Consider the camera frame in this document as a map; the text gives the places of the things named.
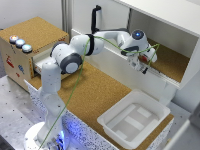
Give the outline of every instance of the brown shelf floor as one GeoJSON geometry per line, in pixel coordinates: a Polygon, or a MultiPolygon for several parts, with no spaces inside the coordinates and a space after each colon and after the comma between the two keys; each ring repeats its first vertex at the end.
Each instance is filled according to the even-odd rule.
{"type": "MultiPolygon", "coordinates": [[[[148,41],[151,45],[157,44],[151,39],[148,39],[148,41]]],[[[160,45],[157,56],[158,60],[151,63],[151,67],[180,83],[190,58],[163,45],[160,45]]]]}

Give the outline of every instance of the cork surface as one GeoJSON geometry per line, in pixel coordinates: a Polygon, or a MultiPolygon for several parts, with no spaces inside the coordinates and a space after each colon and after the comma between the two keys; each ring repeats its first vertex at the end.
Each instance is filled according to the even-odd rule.
{"type": "MultiPolygon", "coordinates": [[[[58,94],[65,103],[75,85],[78,74],[79,72],[76,72],[62,80],[62,87],[58,94]]],[[[33,78],[29,83],[38,89],[41,87],[40,76],[33,78]]],[[[79,84],[67,108],[104,138],[123,150],[105,134],[103,127],[97,122],[97,118],[129,92],[131,89],[85,62],[79,84]]],[[[137,150],[145,150],[172,119],[173,116],[169,115],[137,150]]]]}
{"type": "Polygon", "coordinates": [[[0,37],[9,43],[9,38],[17,35],[24,39],[26,44],[32,46],[33,51],[61,39],[68,34],[40,17],[35,17],[25,22],[0,31],[0,37]]]}
{"type": "MultiPolygon", "coordinates": [[[[151,45],[157,44],[151,39],[148,41],[151,45]]],[[[190,59],[163,45],[160,45],[157,56],[158,60],[151,63],[151,67],[180,83],[190,59]]]]}

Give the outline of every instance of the wooden box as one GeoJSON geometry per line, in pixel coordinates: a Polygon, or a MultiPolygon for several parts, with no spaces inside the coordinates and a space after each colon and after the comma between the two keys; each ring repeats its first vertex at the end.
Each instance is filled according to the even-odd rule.
{"type": "Polygon", "coordinates": [[[50,53],[57,41],[69,43],[69,35],[39,17],[2,30],[0,32],[0,50],[6,74],[25,90],[28,90],[24,79],[30,80],[37,75],[33,68],[34,58],[43,53],[45,55],[50,53]],[[25,40],[26,44],[32,46],[33,51],[25,54],[21,49],[10,44],[9,38],[12,35],[17,35],[25,40]]]}

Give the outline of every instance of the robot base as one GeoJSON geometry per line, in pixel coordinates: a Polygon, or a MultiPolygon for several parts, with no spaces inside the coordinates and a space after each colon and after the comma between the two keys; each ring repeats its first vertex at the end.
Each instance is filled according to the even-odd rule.
{"type": "Polygon", "coordinates": [[[35,137],[37,136],[37,133],[44,125],[44,122],[40,122],[38,124],[35,124],[32,126],[25,134],[24,138],[24,149],[25,150],[38,150],[39,149],[39,143],[36,143],[35,137]]]}

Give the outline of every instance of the white wall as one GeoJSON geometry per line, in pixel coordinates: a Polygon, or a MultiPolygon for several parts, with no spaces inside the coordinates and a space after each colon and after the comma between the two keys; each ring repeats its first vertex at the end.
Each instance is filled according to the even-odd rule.
{"type": "Polygon", "coordinates": [[[200,71],[183,89],[177,91],[173,102],[189,112],[196,108],[200,102],[200,71]]]}
{"type": "Polygon", "coordinates": [[[62,29],[61,0],[0,0],[0,28],[39,16],[62,29]]]}

